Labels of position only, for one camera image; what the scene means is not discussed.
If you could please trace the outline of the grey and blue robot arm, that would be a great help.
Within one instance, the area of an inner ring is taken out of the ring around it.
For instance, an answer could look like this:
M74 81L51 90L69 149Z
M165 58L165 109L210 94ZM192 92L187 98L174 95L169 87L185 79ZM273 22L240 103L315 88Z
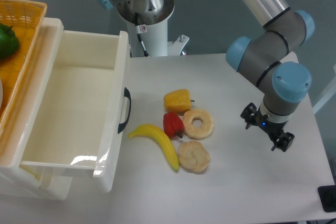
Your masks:
M174 0L97 0L105 9L116 8L128 26L131 56L177 56L186 37L167 39L167 20ZM292 11L285 0L243 0L264 33L256 39L240 37L227 49L229 65L263 94L259 107L247 105L241 113L247 126L257 126L270 138L273 147L286 151L294 135L284 126L307 95L311 85L309 70L295 62L283 62L293 49L314 32L312 17Z

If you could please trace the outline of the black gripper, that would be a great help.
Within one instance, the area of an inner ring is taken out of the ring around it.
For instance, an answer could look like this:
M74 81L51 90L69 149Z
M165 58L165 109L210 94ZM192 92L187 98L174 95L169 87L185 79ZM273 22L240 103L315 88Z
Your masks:
M257 110L253 103L248 104L240 114L249 129L251 126L258 126L271 137L273 146L271 151L279 149L286 152L292 145L295 136L290 132L284 132L283 128L287 123L287 116L276 115L270 112L264 105Z

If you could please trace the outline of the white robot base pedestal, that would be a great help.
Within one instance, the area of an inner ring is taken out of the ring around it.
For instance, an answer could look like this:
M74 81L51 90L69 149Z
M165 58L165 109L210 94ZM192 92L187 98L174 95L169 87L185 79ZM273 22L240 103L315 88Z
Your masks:
M131 57L185 55L188 36L168 40L168 20L174 9L174 0L127 0L118 5L127 25Z

